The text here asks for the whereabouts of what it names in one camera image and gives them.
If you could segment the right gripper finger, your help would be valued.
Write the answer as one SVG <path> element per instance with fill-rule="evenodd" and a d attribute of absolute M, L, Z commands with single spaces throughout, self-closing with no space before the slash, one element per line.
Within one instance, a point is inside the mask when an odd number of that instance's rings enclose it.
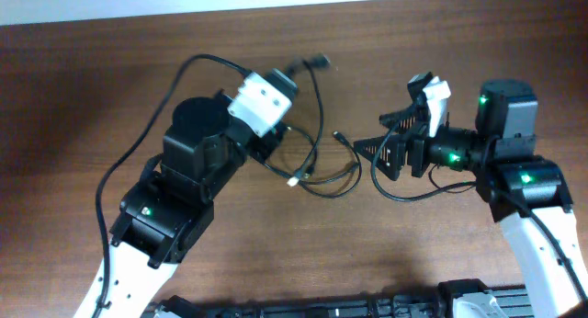
<path fill-rule="evenodd" d="M 379 152 L 385 136 L 353 142 L 354 150 L 370 162 L 377 156 L 377 169 L 388 179 L 396 181 L 406 161 L 406 142 L 398 134 L 392 135 Z"/>
<path fill-rule="evenodd" d="M 406 132 L 416 122 L 427 122 L 428 120 L 428 107 L 420 107 L 415 105 L 410 105 L 409 107 L 402 110 L 379 116 L 379 123 L 388 129 L 391 129 L 392 126 L 397 123 L 397 132 Z"/>

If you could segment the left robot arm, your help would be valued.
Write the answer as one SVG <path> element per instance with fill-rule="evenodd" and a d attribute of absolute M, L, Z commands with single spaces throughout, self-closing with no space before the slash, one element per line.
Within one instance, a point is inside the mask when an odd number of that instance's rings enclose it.
<path fill-rule="evenodd" d="M 214 198 L 248 157 L 280 142 L 289 97 L 269 88 L 179 103 L 120 214 L 78 317 L 139 317 L 214 218 Z"/>

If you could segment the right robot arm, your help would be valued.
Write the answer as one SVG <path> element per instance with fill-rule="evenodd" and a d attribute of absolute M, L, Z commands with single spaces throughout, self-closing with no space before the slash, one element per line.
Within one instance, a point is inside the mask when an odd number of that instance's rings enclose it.
<path fill-rule="evenodd" d="M 396 180 L 409 166 L 415 177 L 434 167 L 469 171 L 524 278 L 536 317 L 584 317 L 587 268 L 578 243 L 573 201 L 561 169 L 535 152 L 537 97 L 514 79 L 485 82 L 475 126 L 452 127 L 446 81 L 426 73 L 407 85 L 409 107 L 383 114 L 383 136 L 356 141 L 372 178 Z"/>

